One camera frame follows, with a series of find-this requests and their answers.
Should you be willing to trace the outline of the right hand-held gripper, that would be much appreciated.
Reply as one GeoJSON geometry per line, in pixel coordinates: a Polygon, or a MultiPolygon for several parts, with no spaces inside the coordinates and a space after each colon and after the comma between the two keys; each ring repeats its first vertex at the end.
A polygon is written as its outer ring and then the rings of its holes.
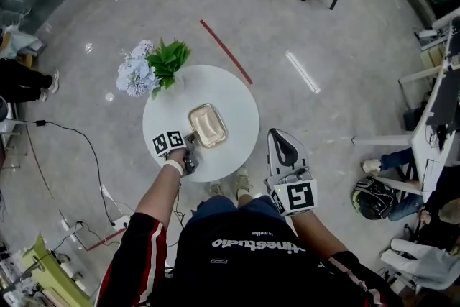
{"type": "Polygon", "coordinates": [[[267,192],[282,216],[308,212],[318,205],[317,181],[311,175],[305,147],[294,136],[271,128],[267,134],[270,176],[267,192]]]}

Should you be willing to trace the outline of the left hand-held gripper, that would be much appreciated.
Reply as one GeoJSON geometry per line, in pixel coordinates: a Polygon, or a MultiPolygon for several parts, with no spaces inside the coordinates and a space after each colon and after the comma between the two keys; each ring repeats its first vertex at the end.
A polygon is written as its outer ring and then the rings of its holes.
{"type": "Polygon", "coordinates": [[[198,144],[197,132],[183,136],[179,131],[166,131],[156,136],[152,143],[156,156],[163,159],[162,166],[173,166],[181,175],[191,175],[198,167],[198,159],[194,153],[198,144]],[[171,152],[177,150],[185,150],[181,162],[171,158],[171,152]]]}

